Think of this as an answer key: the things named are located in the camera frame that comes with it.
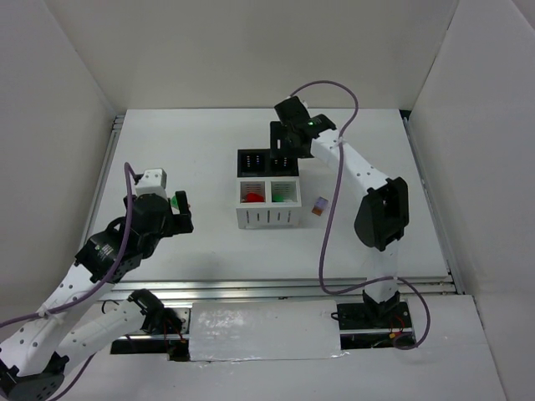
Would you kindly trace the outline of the green lego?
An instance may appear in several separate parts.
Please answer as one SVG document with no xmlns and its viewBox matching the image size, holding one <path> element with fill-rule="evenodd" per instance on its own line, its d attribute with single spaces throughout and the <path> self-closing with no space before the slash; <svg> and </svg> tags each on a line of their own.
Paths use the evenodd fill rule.
<svg viewBox="0 0 535 401">
<path fill-rule="evenodd" d="M 178 202 L 175 196 L 171 197 L 171 207 L 174 209 L 179 209 Z"/>
</svg>

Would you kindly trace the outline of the green lego brick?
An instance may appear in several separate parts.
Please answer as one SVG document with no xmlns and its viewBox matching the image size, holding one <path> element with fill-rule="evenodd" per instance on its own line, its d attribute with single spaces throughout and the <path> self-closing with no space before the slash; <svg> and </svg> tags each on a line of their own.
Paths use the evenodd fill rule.
<svg viewBox="0 0 535 401">
<path fill-rule="evenodd" d="M 286 193 L 272 193 L 272 202 L 274 203 L 294 203 L 295 199 Z"/>
</svg>

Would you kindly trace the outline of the red ridged lego brick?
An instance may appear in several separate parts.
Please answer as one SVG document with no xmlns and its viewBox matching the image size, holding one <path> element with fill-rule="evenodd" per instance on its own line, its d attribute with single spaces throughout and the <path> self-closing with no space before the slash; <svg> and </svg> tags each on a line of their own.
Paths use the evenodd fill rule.
<svg viewBox="0 0 535 401">
<path fill-rule="evenodd" d="M 245 197 L 243 198 L 243 203 L 263 203 L 265 201 L 263 195 L 259 195 L 258 193 L 249 192 L 246 193 Z"/>
</svg>

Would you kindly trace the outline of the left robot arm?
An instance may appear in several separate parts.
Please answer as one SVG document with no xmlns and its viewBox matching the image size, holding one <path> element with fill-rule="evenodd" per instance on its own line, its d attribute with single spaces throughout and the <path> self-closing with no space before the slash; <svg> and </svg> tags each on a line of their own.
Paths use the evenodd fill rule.
<svg viewBox="0 0 535 401">
<path fill-rule="evenodd" d="M 1 395 L 6 400 L 46 400 L 68 376 L 125 334 L 179 334 L 182 320 L 147 289 L 83 326 L 81 317 L 111 292 L 127 272 L 150 257 L 159 241 L 193 231 L 184 191 L 172 199 L 133 199 L 133 221 L 111 221 L 77 253 L 65 278 L 37 312 L 1 344 Z"/>
</svg>

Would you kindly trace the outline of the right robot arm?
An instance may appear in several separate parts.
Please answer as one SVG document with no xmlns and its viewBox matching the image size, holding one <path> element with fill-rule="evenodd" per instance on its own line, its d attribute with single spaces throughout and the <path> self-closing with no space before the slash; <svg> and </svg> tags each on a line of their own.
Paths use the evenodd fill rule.
<svg viewBox="0 0 535 401">
<path fill-rule="evenodd" d="M 338 204 L 342 184 L 354 192 L 358 210 L 354 232 L 372 251 L 373 271 L 360 284 L 364 313 L 370 322 L 386 320 L 400 303 L 397 284 L 399 242 L 409 224 L 406 181 L 376 169 L 344 141 L 341 130 L 323 114 L 311 116 L 297 96 L 275 105 L 277 120 L 270 124 L 274 158 L 314 158 L 336 171 L 332 206 Z"/>
</svg>

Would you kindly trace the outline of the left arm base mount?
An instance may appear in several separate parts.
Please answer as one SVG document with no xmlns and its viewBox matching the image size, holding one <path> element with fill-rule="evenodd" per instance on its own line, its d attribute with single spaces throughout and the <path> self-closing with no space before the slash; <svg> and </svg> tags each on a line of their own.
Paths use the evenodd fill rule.
<svg viewBox="0 0 535 401">
<path fill-rule="evenodd" d="M 172 341 L 186 344 L 182 328 L 184 322 L 172 308 L 161 307 L 148 312 L 142 323 L 141 331 L 153 336 L 161 336 L 165 346 L 170 346 Z"/>
</svg>

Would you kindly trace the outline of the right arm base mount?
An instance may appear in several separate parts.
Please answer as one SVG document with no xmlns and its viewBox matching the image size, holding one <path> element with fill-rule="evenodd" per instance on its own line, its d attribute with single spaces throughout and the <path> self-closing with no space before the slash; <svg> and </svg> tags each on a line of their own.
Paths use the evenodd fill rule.
<svg viewBox="0 0 535 401">
<path fill-rule="evenodd" d="M 383 317 L 371 317 L 363 303 L 338 303 L 331 318 L 339 325 L 342 350 L 409 347 L 415 334 L 407 302 Z"/>
</svg>

